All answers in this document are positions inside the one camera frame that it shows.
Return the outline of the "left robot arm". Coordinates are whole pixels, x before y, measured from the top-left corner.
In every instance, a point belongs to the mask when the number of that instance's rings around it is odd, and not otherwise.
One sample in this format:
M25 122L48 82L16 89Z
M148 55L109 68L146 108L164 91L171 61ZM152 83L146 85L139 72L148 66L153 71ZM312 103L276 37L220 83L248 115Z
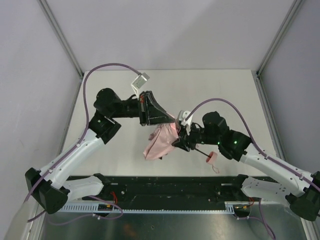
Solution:
M100 173L78 180L68 178L116 135L121 128L117 118L139 118L142 126L175 122L175 118L157 103L151 91L122 100L112 89L104 88L98 92L93 106L95 113L74 146L40 170L32 167L25 173L28 190L48 214L56 213L72 200L98 196L111 189L111 182Z

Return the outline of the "pink folding umbrella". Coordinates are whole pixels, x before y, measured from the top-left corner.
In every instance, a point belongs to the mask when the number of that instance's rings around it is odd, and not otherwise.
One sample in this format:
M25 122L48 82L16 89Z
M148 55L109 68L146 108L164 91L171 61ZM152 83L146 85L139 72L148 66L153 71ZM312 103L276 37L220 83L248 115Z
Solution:
M143 151L144 159L147 161L162 159L172 152L175 149L173 143L178 140L180 131L179 118L172 123L159 124L148 137L149 144Z

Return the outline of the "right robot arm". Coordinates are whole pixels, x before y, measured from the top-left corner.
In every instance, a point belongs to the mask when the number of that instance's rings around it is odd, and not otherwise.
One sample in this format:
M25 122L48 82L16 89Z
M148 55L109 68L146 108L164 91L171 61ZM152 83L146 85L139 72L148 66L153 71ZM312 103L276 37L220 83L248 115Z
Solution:
M217 146L225 158L251 166L272 178L272 181L265 181L238 175L240 189L246 196L282 204L307 221L317 219L320 213L319 172L310 173L268 154L252 137L230 129L216 111L202 117L202 126L193 122L192 117L186 110L178 114L180 132L173 143L175 147L189 152L195 150L197 144Z

